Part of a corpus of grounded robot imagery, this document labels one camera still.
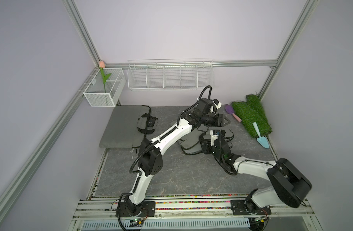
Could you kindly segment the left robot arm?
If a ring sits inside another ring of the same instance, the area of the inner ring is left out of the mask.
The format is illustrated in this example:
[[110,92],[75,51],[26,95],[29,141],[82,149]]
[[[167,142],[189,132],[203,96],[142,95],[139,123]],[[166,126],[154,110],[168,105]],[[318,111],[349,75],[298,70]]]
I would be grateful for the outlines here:
[[200,98],[193,106],[182,111],[176,123],[168,130],[151,140],[145,139],[142,142],[140,153],[129,170],[130,174],[137,176],[132,190],[125,199],[129,207],[136,208],[144,202],[153,176],[163,167],[163,155],[174,143],[201,125],[205,127],[224,125],[224,115],[217,112],[221,106],[222,103],[217,99]]

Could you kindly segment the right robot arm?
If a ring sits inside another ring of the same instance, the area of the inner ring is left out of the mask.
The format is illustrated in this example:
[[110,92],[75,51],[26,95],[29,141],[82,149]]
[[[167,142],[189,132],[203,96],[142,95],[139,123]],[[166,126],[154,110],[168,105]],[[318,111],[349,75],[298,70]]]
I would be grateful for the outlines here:
[[271,183],[267,188],[252,190],[246,197],[244,206],[250,214],[277,204],[298,208],[312,189],[310,181],[285,158],[277,161],[246,158],[231,152],[229,140],[221,131],[210,135],[209,139],[206,137],[201,135],[199,139],[202,152],[214,156],[227,174],[252,175]]

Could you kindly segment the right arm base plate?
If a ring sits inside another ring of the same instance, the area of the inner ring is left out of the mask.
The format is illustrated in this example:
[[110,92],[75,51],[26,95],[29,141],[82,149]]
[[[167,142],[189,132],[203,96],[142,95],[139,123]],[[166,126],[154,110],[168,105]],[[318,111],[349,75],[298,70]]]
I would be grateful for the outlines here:
[[243,199],[231,200],[231,210],[234,216],[243,215],[271,215],[272,212],[269,207],[260,208],[255,205],[252,201],[246,201]]

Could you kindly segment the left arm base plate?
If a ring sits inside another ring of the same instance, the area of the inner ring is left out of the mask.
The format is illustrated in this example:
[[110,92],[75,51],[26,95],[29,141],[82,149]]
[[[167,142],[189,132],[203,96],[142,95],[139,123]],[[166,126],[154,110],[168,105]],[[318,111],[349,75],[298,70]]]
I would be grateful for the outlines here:
[[135,205],[130,200],[126,202],[120,202],[120,205],[116,208],[121,218],[129,217],[154,217],[156,211],[155,201],[143,201],[138,205]]

